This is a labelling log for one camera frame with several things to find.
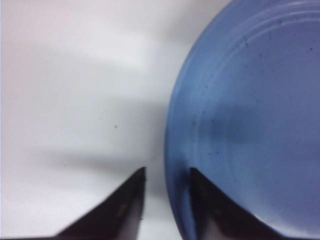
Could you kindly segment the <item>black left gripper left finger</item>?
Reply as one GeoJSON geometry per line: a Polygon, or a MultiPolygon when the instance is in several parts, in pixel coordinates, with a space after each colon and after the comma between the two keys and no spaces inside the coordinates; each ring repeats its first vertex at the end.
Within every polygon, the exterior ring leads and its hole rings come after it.
{"type": "Polygon", "coordinates": [[[15,240],[136,240],[145,205],[146,168],[138,168],[105,200],[50,236],[15,240]]]}

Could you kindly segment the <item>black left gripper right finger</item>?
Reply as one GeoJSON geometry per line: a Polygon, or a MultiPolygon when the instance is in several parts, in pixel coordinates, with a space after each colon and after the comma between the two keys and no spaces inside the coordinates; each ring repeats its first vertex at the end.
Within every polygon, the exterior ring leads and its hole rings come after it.
{"type": "Polygon", "coordinates": [[[318,240],[320,196],[252,177],[232,192],[190,168],[190,201],[198,240],[318,240]]]}

